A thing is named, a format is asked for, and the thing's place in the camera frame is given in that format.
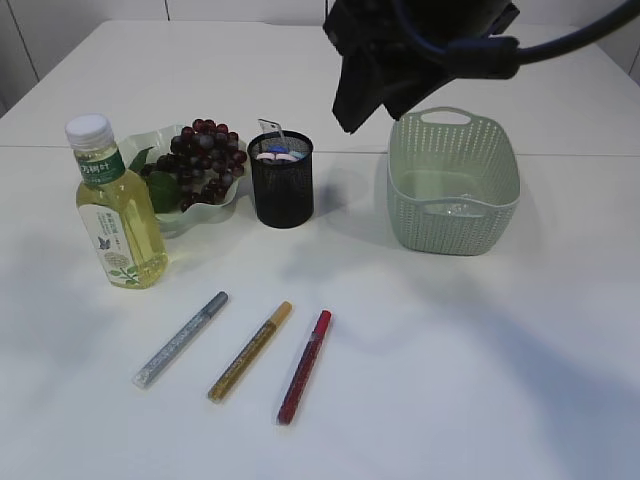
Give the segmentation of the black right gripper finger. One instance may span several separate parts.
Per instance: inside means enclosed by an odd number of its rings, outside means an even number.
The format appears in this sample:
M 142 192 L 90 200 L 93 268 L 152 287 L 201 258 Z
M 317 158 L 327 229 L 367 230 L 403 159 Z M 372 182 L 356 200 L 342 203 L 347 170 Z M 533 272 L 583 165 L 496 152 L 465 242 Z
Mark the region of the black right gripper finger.
M 384 102 L 387 77 L 369 49 L 356 49 L 342 58 L 332 112 L 344 132 L 355 133 Z

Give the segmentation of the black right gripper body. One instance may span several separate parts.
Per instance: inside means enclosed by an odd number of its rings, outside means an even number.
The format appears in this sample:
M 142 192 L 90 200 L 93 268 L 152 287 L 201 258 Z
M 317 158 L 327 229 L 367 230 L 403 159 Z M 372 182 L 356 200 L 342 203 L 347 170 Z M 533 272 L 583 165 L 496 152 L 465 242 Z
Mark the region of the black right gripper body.
M 510 1 L 337 1 L 323 30 L 341 59 L 376 55 L 388 85 L 379 107 L 398 120 L 455 79 L 512 78 L 519 43 L 504 32 L 518 13 Z

